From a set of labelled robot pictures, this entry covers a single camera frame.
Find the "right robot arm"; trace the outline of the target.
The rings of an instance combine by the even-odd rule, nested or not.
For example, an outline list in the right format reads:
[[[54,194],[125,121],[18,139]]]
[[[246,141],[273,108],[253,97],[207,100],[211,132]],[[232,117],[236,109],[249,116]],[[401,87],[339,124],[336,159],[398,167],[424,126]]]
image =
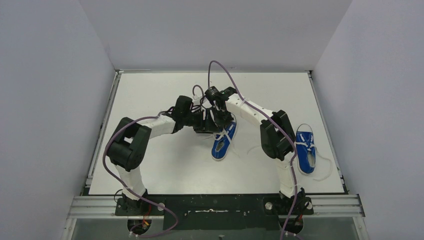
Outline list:
[[[297,157],[295,134],[289,117],[283,110],[271,111],[244,98],[236,88],[228,87],[219,91],[211,86],[205,92],[205,99],[211,104],[208,109],[217,126],[217,141],[223,149],[223,141],[231,143],[231,131],[235,130],[235,116],[245,119],[259,128],[263,152],[276,160],[281,207],[288,215],[301,207],[294,160]]]

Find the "blue sneaker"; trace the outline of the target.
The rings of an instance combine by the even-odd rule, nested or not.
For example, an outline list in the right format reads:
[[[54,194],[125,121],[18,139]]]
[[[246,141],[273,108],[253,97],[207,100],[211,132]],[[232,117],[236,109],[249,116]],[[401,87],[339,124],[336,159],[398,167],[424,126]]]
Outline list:
[[[226,157],[230,147],[235,148],[232,142],[237,133],[237,119],[234,114],[232,114],[232,117],[233,120],[231,123],[215,135],[211,156],[216,161],[222,161]]]
[[[316,167],[316,149],[313,133],[310,131],[297,131],[295,145],[299,170],[305,175],[313,173]]]

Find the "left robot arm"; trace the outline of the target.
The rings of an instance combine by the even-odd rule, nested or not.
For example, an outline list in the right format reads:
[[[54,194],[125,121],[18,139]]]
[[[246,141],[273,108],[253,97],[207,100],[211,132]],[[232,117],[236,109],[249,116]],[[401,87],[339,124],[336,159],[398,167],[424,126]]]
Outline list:
[[[192,127],[198,134],[212,134],[221,130],[208,110],[198,109],[193,99],[180,95],[174,106],[156,116],[120,120],[103,153],[105,170],[122,185],[122,199],[118,208],[144,214],[153,204],[145,187],[140,165],[149,140],[175,134],[183,127]]]

